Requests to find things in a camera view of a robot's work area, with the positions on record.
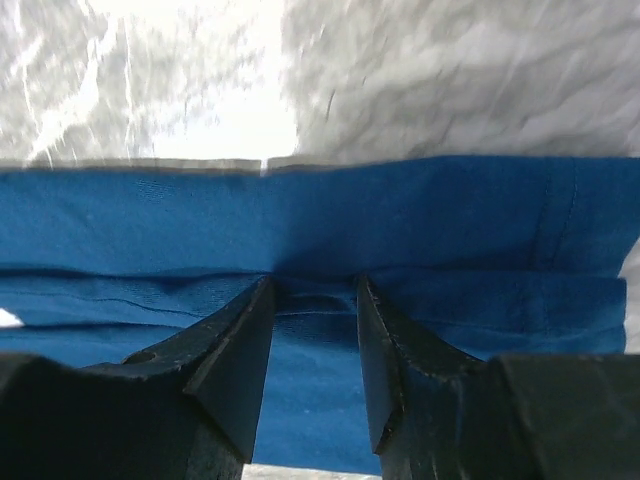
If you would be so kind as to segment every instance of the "gray marble tabletop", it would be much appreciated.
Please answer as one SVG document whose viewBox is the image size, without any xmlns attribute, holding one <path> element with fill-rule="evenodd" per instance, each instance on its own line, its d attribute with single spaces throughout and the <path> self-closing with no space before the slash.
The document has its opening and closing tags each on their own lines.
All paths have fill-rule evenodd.
<svg viewBox="0 0 640 480">
<path fill-rule="evenodd" d="M 1 0 L 0 166 L 636 156 L 638 5 Z"/>
</svg>

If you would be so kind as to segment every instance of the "blue cloth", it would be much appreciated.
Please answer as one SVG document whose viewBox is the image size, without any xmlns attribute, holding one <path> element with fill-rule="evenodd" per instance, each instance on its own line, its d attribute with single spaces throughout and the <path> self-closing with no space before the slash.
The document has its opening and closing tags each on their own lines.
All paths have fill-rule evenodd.
<svg viewBox="0 0 640 480">
<path fill-rule="evenodd" d="M 481 358 L 620 352 L 640 162 L 447 157 L 267 177 L 0 175 L 0 349 L 117 362 L 278 281 L 255 461 L 378 471 L 354 278 Z"/>
</svg>

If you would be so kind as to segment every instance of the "blue towel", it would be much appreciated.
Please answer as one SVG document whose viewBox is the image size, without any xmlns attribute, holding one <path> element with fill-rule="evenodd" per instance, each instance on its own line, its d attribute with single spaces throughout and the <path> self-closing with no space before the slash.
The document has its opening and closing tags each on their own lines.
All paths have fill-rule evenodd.
<svg viewBox="0 0 640 480">
<path fill-rule="evenodd" d="M 633 159 L 446 157 L 266 177 L 0 175 L 0 349 L 118 362 L 273 274 L 255 461 L 363 473 L 355 324 L 367 272 L 478 356 L 621 352 L 640 236 Z"/>
</svg>

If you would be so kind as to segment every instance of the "blue fabric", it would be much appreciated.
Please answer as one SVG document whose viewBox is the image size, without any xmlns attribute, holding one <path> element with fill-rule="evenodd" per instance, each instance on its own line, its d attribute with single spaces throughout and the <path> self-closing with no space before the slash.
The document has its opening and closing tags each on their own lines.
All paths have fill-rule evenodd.
<svg viewBox="0 0 640 480">
<path fill-rule="evenodd" d="M 0 175 L 0 349 L 119 361 L 278 280 L 255 461 L 378 471 L 355 329 L 361 272 L 481 358 L 620 352 L 616 278 L 640 162 L 448 157 L 264 178 Z"/>
</svg>

